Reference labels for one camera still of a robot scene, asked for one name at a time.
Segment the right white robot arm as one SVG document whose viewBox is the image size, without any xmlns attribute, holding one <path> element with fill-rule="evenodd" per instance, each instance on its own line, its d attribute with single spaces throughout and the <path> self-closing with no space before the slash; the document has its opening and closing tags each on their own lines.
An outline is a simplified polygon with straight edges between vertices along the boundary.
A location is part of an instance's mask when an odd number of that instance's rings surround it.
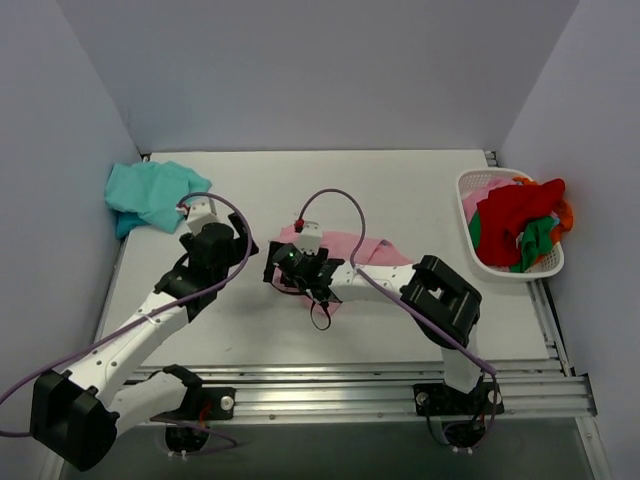
<svg viewBox="0 0 640 480">
<path fill-rule="evenodd" d="M 325 314 L 332 306 L 351 302 L 399 307 L 441 348 L 444 400 L 455 412 L 475 406 L 481 377 L 495 372 L 478 356 L 481 294 L 436 256 L 426 255 L 416 264 L 359 265 L 332 258 L 325 248 L 311 253 L 272 241 L 263 281 L 310 300 Z"/>
</svg>

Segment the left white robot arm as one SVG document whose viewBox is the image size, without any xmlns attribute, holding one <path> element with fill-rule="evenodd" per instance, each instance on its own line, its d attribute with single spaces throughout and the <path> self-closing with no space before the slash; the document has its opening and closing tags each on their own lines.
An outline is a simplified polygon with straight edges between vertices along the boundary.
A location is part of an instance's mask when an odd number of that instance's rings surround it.
<svg viewBox="0 0 640 480">
<path fill-rule="evenodd" d="M 138 311 L 63 372 L 48 368 L 33 385 L 31 436 L 81 472 L 96 466 L 116 439 L 138 424 L 164 414 L 190 419 L 206 403 L 200 377 L 179 365 L 166 366 L 132 387 L 124 385 L 258 251 L 238 213 L 222 222 L 191 209 L 187 225 L 188 233 L 180 238 L 185 255 Z"/>
</svg>

